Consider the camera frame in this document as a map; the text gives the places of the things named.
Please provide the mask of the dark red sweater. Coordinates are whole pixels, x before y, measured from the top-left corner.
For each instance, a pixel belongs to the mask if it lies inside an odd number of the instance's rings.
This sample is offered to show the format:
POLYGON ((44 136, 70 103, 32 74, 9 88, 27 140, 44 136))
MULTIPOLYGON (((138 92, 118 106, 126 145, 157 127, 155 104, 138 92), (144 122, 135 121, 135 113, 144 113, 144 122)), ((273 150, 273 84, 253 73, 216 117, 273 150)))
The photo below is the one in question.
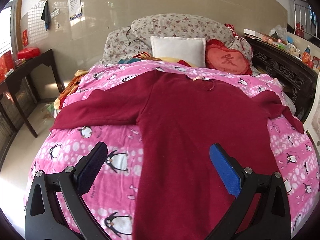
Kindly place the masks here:
POLYGON ((268 120, 284 116, 303 133, 272 91, 253 98, 219 80, 153 70, 64 107, 53 129, 137 125, 143 142, 133 239, 204 239, 230 207, 209 158, 218 143, 242 166, 272 174, 268 120))

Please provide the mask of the orange yellow clothes pile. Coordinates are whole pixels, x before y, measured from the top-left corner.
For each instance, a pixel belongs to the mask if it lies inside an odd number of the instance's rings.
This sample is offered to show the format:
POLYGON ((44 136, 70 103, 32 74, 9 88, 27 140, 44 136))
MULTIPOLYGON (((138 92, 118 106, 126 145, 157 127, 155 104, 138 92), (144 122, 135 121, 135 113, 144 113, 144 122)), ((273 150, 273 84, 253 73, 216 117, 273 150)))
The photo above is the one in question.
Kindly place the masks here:
POLYGON ((56 98, 54 101, 54 109, 60 110, 63 107, 63 103, 67 96, 75 93, 80 85, 81 79, 88 73, 87 70, 78 70, 75 74, 73 79, 69 82, 67 87, 63 90, 62 93, 56 98))

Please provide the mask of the pink penguin blanket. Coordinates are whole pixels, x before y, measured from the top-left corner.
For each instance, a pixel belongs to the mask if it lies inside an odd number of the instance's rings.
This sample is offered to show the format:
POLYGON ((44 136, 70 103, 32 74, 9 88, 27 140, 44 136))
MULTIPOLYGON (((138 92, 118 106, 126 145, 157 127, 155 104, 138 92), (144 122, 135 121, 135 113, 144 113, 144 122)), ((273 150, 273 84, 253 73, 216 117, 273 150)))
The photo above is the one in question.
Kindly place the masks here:
POLYGON ((94 66, 34 166, 26 239, 290 239, 319 201, 303 124, 267 75, 94 66))

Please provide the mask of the white patterned chair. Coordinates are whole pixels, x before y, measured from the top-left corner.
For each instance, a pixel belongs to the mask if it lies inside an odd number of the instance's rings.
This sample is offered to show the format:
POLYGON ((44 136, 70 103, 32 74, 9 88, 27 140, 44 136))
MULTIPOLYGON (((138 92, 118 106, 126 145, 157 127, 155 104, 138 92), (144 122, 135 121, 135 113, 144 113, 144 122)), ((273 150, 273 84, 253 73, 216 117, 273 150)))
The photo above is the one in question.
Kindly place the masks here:
POLYGON ((317 78, 316 92, 311 111, 304 122, 304 129, 312 141, 316 152, 319 154, 319 76, 317 78))

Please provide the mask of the dark carved wooden headboard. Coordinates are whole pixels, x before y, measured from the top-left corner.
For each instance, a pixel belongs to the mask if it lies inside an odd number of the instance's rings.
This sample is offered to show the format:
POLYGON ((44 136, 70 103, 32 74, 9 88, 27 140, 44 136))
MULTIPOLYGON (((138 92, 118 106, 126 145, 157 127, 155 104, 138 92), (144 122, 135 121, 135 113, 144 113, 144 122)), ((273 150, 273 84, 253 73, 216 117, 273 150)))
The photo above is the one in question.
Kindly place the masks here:
POLYGON ((252 63, 260 72, 276 78, 296 107, 295 116, 305 121, 316 93, 317 73, 287 52, 246 35, 253 49, 252 63))

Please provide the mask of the dark wooden side table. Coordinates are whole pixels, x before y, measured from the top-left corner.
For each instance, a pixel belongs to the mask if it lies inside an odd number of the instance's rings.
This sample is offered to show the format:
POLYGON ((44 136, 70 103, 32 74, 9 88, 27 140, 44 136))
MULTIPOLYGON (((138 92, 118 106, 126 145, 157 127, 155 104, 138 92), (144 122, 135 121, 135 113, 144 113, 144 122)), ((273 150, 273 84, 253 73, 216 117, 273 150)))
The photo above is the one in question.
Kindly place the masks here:
POLYGON ((62 93, 65 90, 65 85, 61 77, 59 76, 54 57, 54 51, 52 49, 42 53, 41 55, 33 59, 29 59, 26 63, 22 64, 20 67, 14 70, 12 74, 10 74, 5 78, 4 81, 1 82, 1 99, 3 98, 3 93, 8 92, 10 94, 11 99, 16 109, 18 110, 24 124, 27 126, 30 133, 35 138, 38 137, 38 134, 36 133, 35 129, 29 122, 28 117, 25 115, 22 107, 20 106, 16 94, 21 89, 23 79, 26 79, 27 84, 30 86, 31 93, 35 97, 36 104, 41 101, 39 93, 31 78, 31 72, 40 65, 45 65, 46 67, 51 68, 56 86, 59 92, 62 93))

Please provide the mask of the red round box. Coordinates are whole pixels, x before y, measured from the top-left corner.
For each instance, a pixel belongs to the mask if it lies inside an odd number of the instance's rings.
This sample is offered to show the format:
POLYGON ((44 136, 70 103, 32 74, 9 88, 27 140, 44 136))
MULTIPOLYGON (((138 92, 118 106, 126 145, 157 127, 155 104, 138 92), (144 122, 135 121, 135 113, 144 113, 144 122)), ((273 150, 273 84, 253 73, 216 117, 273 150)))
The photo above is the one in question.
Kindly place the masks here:
POLYGON ((39 48, 37 48, 37 47, 28 47, 28 48, 24 48, 24 49, 20 50, 17 53, 17 58, 19 60, 21 60, 21 59, 29 60, 29 59, 35 58, 35 57, 37 57, 39 55, 41 55, 41 52, 40 52, 39 48))

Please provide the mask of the red heart cushion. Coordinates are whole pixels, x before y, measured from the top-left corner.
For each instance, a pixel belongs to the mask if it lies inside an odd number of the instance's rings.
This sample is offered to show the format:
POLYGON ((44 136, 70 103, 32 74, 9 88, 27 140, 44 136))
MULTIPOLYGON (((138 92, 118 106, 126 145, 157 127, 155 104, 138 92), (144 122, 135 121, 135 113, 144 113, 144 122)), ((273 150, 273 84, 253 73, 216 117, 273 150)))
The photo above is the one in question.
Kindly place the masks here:
POLYGON ((221 41, 211 39, 206 42, 206 68, 235 75, 251 75, 248 59, 236 49, 228 49, 221 41))

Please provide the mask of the white square pillow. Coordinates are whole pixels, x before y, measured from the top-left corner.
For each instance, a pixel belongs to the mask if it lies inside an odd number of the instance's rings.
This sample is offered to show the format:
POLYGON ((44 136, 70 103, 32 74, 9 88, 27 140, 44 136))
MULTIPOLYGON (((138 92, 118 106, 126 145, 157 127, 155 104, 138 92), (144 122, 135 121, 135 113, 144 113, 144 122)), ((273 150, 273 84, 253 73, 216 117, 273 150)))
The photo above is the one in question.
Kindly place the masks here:
POLYGON ((157 58, 170 57, 205 67, 206 39, 181 37, 150 37, 152 55, 157 58))

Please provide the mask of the floral quilt pile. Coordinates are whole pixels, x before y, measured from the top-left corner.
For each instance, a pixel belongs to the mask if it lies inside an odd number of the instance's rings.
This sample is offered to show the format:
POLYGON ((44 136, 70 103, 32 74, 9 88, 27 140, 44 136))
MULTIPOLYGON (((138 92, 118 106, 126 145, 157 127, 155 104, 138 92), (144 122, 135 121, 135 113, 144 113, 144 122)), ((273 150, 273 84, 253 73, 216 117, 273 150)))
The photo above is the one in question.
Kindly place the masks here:
POLYGON ((102 59, 103 64, 117 63, 140 52, 152 53, 150 37, 216 39, 228 49, 236 49, 252 62, 251 45, 236 32, 215 20, 188 14, 158 14, 134 20, 131 25, 116 29, 107 36, 102 59))

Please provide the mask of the metal stair railing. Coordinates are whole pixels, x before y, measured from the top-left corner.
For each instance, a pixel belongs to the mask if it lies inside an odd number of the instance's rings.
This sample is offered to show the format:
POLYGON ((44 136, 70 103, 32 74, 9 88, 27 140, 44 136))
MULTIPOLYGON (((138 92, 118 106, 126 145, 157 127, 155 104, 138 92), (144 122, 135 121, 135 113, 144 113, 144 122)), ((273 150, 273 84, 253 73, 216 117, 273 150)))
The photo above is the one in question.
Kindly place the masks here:
POLYGON ((306 0, 289 0, 293 4, 294 33, 304 38, 319 40, 319 19, 306 0))

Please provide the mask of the dark cloth hanging on wall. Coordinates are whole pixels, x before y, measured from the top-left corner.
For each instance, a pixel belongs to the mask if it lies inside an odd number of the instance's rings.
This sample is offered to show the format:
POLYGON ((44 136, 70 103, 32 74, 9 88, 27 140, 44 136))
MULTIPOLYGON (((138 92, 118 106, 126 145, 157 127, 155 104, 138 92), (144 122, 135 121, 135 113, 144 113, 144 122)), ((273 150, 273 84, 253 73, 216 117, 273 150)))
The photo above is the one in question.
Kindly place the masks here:
POLYGON ((49 10, 49 4, 48 4, 48 0, 46 0, 44 7, 43 7, 43 12, 41 15, 41 20, 44 21, 45 23, 45 30, 48 31, 50 28, 50 24, 51 24, 51 15, 50 15, 50 10, 49 10))

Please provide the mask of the eye chart wall poster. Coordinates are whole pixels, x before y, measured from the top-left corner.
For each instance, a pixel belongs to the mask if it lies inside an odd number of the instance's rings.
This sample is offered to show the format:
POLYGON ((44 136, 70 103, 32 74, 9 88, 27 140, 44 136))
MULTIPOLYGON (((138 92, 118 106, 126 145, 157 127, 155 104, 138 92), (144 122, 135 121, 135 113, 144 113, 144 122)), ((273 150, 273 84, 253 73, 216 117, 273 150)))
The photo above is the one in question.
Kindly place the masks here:
POLYGON ((72 21, 82 15, 81 0, 68 0, 69 20, 72 21))

